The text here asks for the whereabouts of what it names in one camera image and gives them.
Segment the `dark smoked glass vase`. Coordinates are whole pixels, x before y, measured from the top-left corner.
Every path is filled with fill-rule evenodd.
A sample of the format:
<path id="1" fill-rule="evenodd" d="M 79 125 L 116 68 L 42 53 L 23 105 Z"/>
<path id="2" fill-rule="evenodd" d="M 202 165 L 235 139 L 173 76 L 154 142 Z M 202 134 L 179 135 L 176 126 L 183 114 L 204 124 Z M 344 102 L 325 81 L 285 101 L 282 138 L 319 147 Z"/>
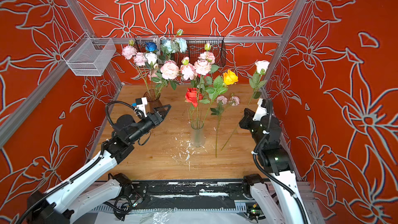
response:
<path id="1" fill-rule="evenodd" d="M 145 92 L 144 97 L 147 99 L 148 109 L 151 113 L 154 113 L 155 108 L 163 105 L 160 101 L 160 95 L 157 95 L 153 89 Z"/>

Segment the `pink rose stem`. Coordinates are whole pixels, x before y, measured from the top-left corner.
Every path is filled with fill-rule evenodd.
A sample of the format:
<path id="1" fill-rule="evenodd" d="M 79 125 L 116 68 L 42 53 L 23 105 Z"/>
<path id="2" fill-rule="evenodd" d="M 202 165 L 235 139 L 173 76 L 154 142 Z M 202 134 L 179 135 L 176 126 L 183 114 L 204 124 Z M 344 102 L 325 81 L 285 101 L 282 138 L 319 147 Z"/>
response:
<path id="1" fill-rule="evenodd" d="M 153 98 L 156 99 L 159 96 L 159 90 L 162 85 L 162 76 L 160 70 L 153 69 L 148 74 L 149 80 L 151 82 L 151 89 L 153 91 Z"/>

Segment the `pink rose bunch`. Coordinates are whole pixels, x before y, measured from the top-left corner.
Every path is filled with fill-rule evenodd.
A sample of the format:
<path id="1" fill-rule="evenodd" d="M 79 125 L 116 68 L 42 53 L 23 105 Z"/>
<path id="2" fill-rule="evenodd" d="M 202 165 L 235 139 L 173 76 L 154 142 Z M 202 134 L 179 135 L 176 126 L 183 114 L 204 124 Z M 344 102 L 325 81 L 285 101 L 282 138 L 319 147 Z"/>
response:
<path id="1" fill-rule="evenodd" d="M 171 85 L 173 89 L 176 89 L 178 85 L 178 77 L 181 77 L 181 80 L 189 81 L 196 79 L 198 75 L 194 66 L 190 63 L 189 57 L 184 57 L 182 59 L 182 65 L 177 65 L 174 61 L 166 61 L 160 68 L 154 67 L 154 69 L 159 69 L 162 76 L 162 85 L 159 90 L 160 94 L 162 89 L 168 85 Z"/>

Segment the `clear glass vase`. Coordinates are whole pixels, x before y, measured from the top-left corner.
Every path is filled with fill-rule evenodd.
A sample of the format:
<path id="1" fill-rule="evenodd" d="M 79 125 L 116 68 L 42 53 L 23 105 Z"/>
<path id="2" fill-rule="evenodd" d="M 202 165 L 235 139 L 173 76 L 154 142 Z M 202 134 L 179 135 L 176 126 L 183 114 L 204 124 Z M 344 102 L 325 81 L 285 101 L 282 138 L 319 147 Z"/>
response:
<path id="1" fill-rule="evenodd" d="M 191 123 L 191 145 L 194 147 L 202 147 L 205 144 L 204 123 Z"/>

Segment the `white rose stem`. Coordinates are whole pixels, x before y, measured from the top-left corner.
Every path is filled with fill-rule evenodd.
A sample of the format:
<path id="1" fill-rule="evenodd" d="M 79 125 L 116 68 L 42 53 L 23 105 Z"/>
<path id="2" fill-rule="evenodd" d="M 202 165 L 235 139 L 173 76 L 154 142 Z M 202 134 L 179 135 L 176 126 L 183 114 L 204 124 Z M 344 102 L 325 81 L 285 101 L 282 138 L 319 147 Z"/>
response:
<path id="1" fill-rule="evenodd" d="M 252 94 L 247 105 L 249 105 L 253 99 L 258 99 L 260 97 L 260 88 L 266 83 L 266 81 L 262 80 L 262 77 L 266 75 L 268 66 L 269 62 L 265 60 L 255 62 L 255 72 L 249 79 L 249 85 L 252 89 Z M 226 86 L 230 86 L 238 82 L 238 76 L 231 70 L 223 73 L 222 78 Z"/>

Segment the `orange flower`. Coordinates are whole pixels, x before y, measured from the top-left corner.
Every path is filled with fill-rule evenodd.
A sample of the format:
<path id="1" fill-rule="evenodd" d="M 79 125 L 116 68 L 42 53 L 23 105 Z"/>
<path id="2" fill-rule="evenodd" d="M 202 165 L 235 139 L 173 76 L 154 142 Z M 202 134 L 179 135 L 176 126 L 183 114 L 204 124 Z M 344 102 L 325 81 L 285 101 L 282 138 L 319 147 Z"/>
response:
<path id="1" fill-rule="evenodd" d="M 200 102 L 208 105 L 208 107 L 203 118 L 203 123 L 205 123 L 209 115 L 221 117 L 227 107 L 238 106 L 240 104 L 240 99 L 237 96 L 233 94 L 229 98 L 225 96 L 229 90 L 228 86 L 234 85 L 237 82 L 238 76 L 231 70 L 228 70 L 221 76 L 217 76 L 215 79 L 205 79 L 205 85 L 202 88 L 204 98 Z"/>

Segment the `pink peony spray stem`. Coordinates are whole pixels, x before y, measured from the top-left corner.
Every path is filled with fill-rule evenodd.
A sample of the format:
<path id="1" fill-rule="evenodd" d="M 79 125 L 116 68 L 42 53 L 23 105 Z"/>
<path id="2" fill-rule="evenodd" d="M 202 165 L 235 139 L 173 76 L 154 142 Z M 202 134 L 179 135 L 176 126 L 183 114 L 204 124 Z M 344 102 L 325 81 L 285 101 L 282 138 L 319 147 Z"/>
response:
<path id="1" fill-rule="evenodd" d="M 193 65 L 198 75 L 196 79 L 191 80 L 191 88 L 198 88 L 200 92 L 203 94 L 203 98 L 204 98 L 204 92 L 202 88 L 205 85 L 205 79 L 212 78 L 211 75 L 218 70 L 218 66 L 215 64 L 216 57 L 210 51 L 211 48 L 212 48 L 211 43 L 206 42 L 204 45 L 204 52 L 199 54 L 197 61 L 195 61 Z"/>

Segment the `white green flower stem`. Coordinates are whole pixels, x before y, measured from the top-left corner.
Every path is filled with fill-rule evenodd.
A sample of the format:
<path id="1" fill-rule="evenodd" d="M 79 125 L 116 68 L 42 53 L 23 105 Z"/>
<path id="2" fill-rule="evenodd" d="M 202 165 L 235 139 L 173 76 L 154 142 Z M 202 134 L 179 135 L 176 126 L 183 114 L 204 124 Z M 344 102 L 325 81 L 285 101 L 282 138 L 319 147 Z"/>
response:
<path id="1" fill-rule="evenodd" d="M 172 34 L 171 37 L 161 37 L 160 38 L 160 49 L 162 55 L 161 60 L 174 61 L 179 64 L 179 58 L 181 54 L 184 54 L 188 49 L 187 41 L 182 38 L 184 34 L 183 29 L 178 29 L 176 34 Z"/>

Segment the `blue rose stem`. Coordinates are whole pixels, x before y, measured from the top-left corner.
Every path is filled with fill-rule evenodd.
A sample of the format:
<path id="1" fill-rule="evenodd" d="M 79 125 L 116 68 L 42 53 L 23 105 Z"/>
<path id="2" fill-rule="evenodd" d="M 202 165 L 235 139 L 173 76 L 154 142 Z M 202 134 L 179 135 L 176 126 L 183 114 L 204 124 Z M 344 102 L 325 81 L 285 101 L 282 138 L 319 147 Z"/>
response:
<path id="1" fill-rule="evenodd" d="M 147 52 L 157 52 L 158 51 L 158 47 L 156 45 L 156 43 L 154 42 L 146 42 L 145 43 L 145 48 Z"/>

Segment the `small pink flower bunch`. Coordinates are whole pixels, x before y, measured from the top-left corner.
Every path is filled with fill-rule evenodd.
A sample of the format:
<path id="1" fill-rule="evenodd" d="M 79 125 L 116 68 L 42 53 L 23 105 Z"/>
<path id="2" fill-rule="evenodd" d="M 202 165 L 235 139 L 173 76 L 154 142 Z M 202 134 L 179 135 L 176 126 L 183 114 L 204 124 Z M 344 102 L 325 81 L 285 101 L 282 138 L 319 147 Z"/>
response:
<path id="1" fill-rule="evenodd" d="M 214 108 L 210 108 L 211 115 L 217 117 L 217 125 L 215 127 L 216 131 L 216 141 L 215 141 L 215 156 L 218 156 L 218 136 L 220 130 L 220 124 L 223 113 L 232 106 L 240 105 L 240 98 L 233 93 L 231 94 L 230 98 L 227 98 L 224 95 L 220 95 L 216 98 L 217 106 Z"/>

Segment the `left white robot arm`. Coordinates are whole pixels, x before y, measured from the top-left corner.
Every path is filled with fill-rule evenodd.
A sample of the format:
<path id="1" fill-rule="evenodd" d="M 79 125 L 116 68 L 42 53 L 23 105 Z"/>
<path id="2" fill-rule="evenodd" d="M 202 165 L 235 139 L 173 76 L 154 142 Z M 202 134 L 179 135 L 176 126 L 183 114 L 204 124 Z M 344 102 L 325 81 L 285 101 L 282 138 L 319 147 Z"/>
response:
<path id="1" fill-rule="evenodd" d="M 127 158 L 134 150 L 134 144 L 139 144 L 144 135 L 150 135 L 172 108 L 168 104 L 146 112 L 147 104 L 145 97 L 136 99 L 134 104 L 107 103 L 106 118 L 114 130 L 111 139 L 104 141 L 97 155 L 66 180 L 45 193 L 32 194 L 28 198 L 28 209 L 17 223 L 72 224 L 101 204 L 123 215 L 131 212 L 133 204 L 129 195 L 133 187 L 124 174 L 115 175 L 93 190 L 87 191 L 87 188 Z"/>

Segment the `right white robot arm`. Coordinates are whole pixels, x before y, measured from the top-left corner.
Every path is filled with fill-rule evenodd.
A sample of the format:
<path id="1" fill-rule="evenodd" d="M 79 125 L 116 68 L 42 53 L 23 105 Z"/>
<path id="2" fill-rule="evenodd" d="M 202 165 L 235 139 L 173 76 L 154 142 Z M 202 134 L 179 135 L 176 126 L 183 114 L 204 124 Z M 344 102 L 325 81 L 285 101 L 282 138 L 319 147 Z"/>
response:
<path id="1" fill-rule="evenodd" d="M 248 216 L 269 224 L 309 224 L 292 161 L 280 143 L 282 128 L 273 113 L 272 101 L 259 99 L 256 111 L 246 108 L 239 126 L 248 130 L 255 141 L 251 152 L 254 164 L 270 180 L 277 197 L 274 200 L 259 174 L 244 176 L 244 195 L 254 199 L 262 212 L 250 212 Z"/>

